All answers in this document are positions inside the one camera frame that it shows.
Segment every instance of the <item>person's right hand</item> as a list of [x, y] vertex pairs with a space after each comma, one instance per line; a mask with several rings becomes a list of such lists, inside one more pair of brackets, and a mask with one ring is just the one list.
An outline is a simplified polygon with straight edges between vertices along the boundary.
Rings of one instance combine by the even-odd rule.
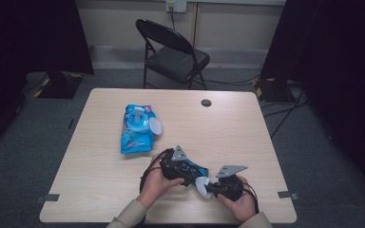
[[[239, 175], [237, 177], [243, 182], [242, 187], [251, 191], [247, 179]], [[218, 194], [218, 199], [232, 210], [234, 216], [240, 222], [245, 222], [256, 214], [254, 199], [245, 191], [242, 191], [242, 196], [237, 201], [232, 201], [222, 194]]]

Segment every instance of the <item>person's left hand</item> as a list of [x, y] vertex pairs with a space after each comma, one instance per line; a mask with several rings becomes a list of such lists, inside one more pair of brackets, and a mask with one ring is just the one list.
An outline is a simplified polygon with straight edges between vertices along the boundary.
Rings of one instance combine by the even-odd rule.
[[149, 172], [144, 181], [144, 188], [141, 195], [136, 198], [145, 208], [149, 209], [155, 201], [164, 195], [171, 187], [180, 185], [184, 182], [184, 179], [168, 180], [164, 177], [162, 168], [160, 167], [159, 160], [157, 160], [151, 167], [153, 169]]

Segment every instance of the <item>beige sleeve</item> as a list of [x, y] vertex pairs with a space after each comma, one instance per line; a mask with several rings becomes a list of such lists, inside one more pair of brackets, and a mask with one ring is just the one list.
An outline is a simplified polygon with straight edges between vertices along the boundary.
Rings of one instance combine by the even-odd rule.
[[265, 214], [259, 212], [244, 222], [239, 228], [273, 228], [273, 226]]
[[132, 227], [144, 219], [147, 209], [138, 201], [133, 199], [121, 214], [114, 218], [106, 228], [128, 228]]

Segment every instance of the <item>gray carpet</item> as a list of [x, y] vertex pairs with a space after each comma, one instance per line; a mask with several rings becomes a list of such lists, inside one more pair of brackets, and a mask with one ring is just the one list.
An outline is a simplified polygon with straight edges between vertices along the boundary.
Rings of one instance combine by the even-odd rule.
[[[203, 73], [206, 80], [222, 82], [245, 81], [258, 74], [258, 69], [225, 68], [210, 68]], [[97, 69], [95, 76], [85, 77], [72, 100], [33, 98], [38, 87], [32, 86], [44, 73], [28, 76], [29, 85], [25, 89], [29, 90], [23, 108], [0, 135], [0, 227], [106, 227], [106, 224], [42, 223], [39, 220], [42, 204], [34, 201], [49, 191], [90, 90], [139, 88], [142, 75], [142, 69]], [[155, 74], [150, 74], [149, 81], [161, 88], [186, 88]], [[207, 82], [210, 90], [254, 92], [248, 82], [240, 84]], [[299, 98], [301, 86], [291, 88]], [[272, 141], [288, 188], [299, 196], [294, 200], [298, 220], [274, 227], [365, 227], [363, 176], [336, 147], [329, 127], [304, 94], [299, 103], [304, 105], [294, 109], [278, 130], [287, 112], [265, 117], [270, 133], [276, 132]], [[259, 105], [264, 115], [291, 107]]]

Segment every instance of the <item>light wood table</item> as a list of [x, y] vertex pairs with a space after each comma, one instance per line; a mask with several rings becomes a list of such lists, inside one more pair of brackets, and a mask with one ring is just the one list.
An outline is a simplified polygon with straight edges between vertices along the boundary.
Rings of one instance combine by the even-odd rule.
[[[202, 100], [212, 102], [202, 106]], [[152, 105], [163, 125], [151, 152], [122, 155], [125, 107]], [[250, 92], [93, 89], [49, 191], [43, 222], [111, 222], [139, 195], [140, 177], [152, 155], [180, 145], [189, 159], [215, 178], [225, 164], [254, 187], [259, 209], [271, 222], [292, 223], [297, 215], [255, 94]], [[194, 186], [177, 186], [147, 213], [146, 223], [238, 223], [218, 199], [204, 199]]]

